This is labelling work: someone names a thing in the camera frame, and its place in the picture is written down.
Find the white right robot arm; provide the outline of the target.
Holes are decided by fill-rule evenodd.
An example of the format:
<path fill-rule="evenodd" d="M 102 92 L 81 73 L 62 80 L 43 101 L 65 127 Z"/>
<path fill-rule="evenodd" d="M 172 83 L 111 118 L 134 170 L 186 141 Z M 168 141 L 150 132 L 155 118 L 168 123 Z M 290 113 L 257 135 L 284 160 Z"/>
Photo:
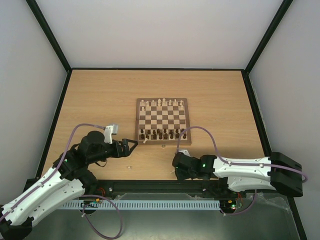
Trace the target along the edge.
<path fill-rule="evenodd" d="M 280 152 L 254 159 L 226 158 L 219 152 L 196 158 L 190 156 L 186 149 L 180 148 L 182 138 L 178 134 L 142 134 L 138 140 L 126 139 L 125 143 L 133 144 L 128 148 L 129 152 L 138 145 L 176 145 L 172 160 L 176 178 L 179 181 L 224 179 L 218 183 L 218 191 L 224 196 L 259 189 L 277 191 L 288 197 L 303 195 L 302 184 L 307 178 L 302 173 L 302 166 Z"/>

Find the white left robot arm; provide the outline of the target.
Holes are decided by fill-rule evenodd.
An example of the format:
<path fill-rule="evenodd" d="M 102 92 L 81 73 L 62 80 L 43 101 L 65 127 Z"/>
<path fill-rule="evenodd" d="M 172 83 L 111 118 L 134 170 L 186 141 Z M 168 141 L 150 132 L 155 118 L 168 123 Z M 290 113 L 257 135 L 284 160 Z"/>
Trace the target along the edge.
<path fill-rule="evenodd" d="M 68 147 L 37 182 L 1 207 L 0 238 L 23 240 L 44 217 L 70 200 L 102 199 L 99 182 L 88 166 L 129 156 L 128 143 L 128 139 L 106 140 L 102 132 L 91 131 Z"/>

